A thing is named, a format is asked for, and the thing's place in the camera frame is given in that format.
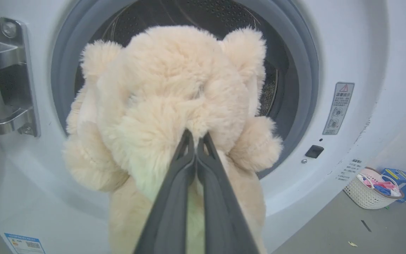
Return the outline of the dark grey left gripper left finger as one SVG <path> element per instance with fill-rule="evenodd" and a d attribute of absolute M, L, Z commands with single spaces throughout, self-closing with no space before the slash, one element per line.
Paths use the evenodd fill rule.
<path fill-rule="evenodd" d="M 137 242 L 135 254 L 186 252 L 187 198 L 194 179 L 193 136 L 185 130 Z"/>

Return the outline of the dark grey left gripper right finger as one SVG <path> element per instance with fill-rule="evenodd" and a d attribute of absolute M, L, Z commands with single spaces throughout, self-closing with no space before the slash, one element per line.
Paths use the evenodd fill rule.
<path fill-rule="evenodd" d="M 197 145 L 206 254 L 257 254 L 258 248 L 209 133 Z"/>

